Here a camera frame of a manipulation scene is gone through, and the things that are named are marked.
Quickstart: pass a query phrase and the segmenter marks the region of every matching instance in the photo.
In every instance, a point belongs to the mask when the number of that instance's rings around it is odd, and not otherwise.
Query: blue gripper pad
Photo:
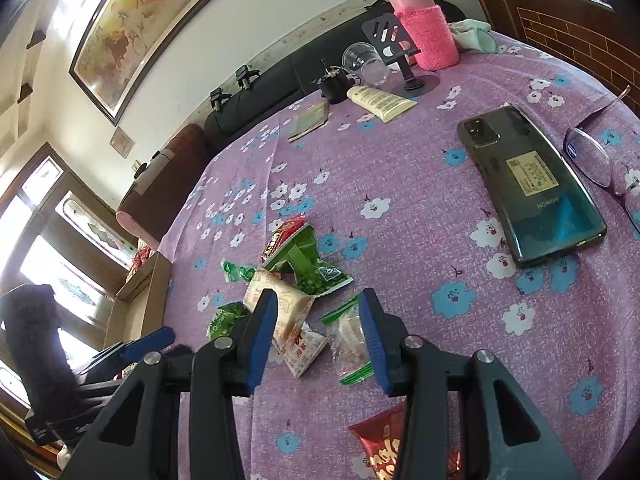
[[[389,371],[386,366],[386,353],[382,344],[382,338],[371,314],[372,305],[370,303],[373,301],[377,303],[378,307],[380,307],[378,298],[371,288],[363,290],[358,296],[360,324],[362,326],[362,331],[364,332],[364,339],[367,344],[367,351],[369,352],[369,359],[371,360],[373,373],[375,374],[376,380],[382,388],[382,391],[388,395],[391,393],[391,376],[389,375]]]
[[[249,394],[252,394],[256,386],[262,382],[264,367],[267,364],[267,357],[271,348],[273,330],[276,327],[278,318],[278,297],[270,288],[263,290],[252,316],[262,313],[261,306],[264,302],[266,302],[267,306],[264,309],[255,337],[250,343],[251,348],[249,350],[249,364],[246,375],[246,388]]]

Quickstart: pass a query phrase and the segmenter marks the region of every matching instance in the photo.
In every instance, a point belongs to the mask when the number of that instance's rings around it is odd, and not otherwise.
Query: metal screw
[[[478,353],[476,353],[476,358],[480,362],[489,364],[494,362],[495,355],[490,350],[482,349],[478,350]]]
[[[409,335],[404,338],[404,346],[409,348],[420,348],[424,341],[419,335]]]
[[[145,364],[152,366],[157,365],[160,362],[161,358],[162,354],[160,352],[149,352],[145,355],[143,361],[145,362]]]
[[[231,348],[231,345],[234,343],[234,340],[231,339],[230,337],[227,337],[226,335],[223,335],[222,337],[219,337],[218,339],[216,339],[213,344],[215,345],[216,348],[220,348],[221,350],[224,350],[226,348]]]

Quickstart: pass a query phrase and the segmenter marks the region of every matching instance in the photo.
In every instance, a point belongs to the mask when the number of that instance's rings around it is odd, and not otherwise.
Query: green snack wrapper
[[[360,325],[358,297],[320,318],[334,355],[340,384],[355,384],[373,375],[364,332]]]
[[[316,232],[308,224],[293,233],[265,261],[263,267],[285,274],[293,271],[296,287],[315,298],[330,294],[353,281],[351,276],[320,259]]]
[[[227,283],[235,283],[244,280],[247,283],[255,274],[255,267],[251,265],[238,265],[222,258],[220,267],[225,273],[225,281]]]
[[[207,338],[209,338],[209,341],[231,334],[231,329],[236,324],[236,321],[246,316],[246,314],[247,312],[241,301],[227,303],[219,307],[216,315],[207,326]]]

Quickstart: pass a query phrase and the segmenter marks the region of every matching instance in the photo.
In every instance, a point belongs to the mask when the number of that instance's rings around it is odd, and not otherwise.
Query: cream tube
[[[352,86],[347,92],[347,97],[358,106],[362,106],[365,110],[377,115],[383,123],[388,123],[405,110],[417,105],[415,101],[410,99],[398,97],[368,86]]]

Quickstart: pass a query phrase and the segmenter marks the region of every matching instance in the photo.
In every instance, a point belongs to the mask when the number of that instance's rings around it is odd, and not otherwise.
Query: framed painting
[[[209,0],[102,0],[69,73],[118,124],[149,69]]]

